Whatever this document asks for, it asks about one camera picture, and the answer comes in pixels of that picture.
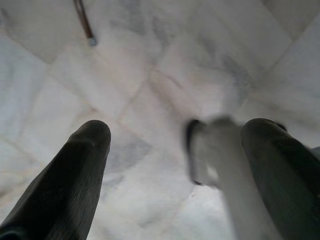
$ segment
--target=metal rod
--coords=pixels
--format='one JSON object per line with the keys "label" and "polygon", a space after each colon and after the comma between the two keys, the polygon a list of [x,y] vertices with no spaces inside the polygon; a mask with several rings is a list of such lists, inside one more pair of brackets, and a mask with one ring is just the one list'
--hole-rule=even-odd
{"label": "metal rod", "polygon": [[84,30],[84,33],[86,37],[88,38],[88,42],[90,46],[95,46],[97,45],[96,38],[94,34],[92,33],[91,27],[88,22],[88,18],[86,15],[85,7],[82,2],[82,0],[73,0],[75,10],[78,14],[79,20],[81,22],[82,28]]}

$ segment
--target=marble floor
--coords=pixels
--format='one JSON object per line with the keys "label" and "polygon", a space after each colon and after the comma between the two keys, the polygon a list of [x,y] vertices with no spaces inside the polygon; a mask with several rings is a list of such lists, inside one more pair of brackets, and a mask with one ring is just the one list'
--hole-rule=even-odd
{"label": "marble floor", "polygon": [[111,150],[88,240],[235,240],[223,192],[194,186],[191,118],[270,118],[320,145],[320,2],[0,1],[0,222],[88,120]]}

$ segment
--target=brown rod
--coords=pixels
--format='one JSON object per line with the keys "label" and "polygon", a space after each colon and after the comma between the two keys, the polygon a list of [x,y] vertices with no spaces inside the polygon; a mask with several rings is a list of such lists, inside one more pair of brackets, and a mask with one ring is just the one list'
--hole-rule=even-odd
{"label": "brown rod", "polygon": [[86,37],[88,38],[89,45],[90,46],[97,45],[96,38],[95,38],[94,34],[92,33],[91,27],[88,22],[85,7],[84,7],[82,0],[73,0],[73,3],[75,6],[75,10],[78,14],[79,20],[81,22],[81,25],[83,27],[84,33],[85,33]]}

